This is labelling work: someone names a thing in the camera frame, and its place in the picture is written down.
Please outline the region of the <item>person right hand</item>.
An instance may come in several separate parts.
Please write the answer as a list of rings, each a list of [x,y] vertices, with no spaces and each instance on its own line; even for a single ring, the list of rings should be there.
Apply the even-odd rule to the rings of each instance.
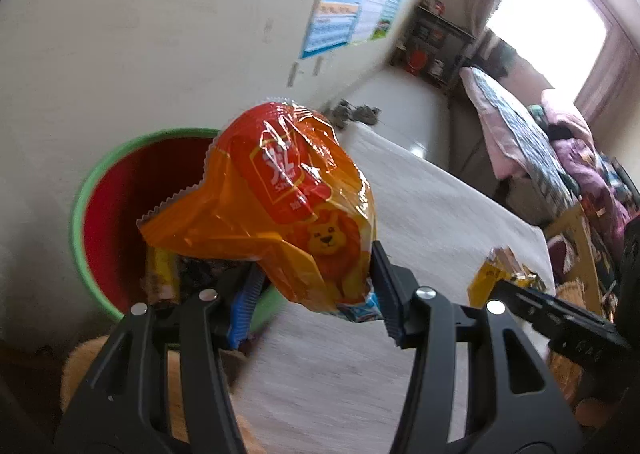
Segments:
[[[600,428],[611,418],[617,406],[617,403],[588,398],[577,404],[575,416],[582,426]]]

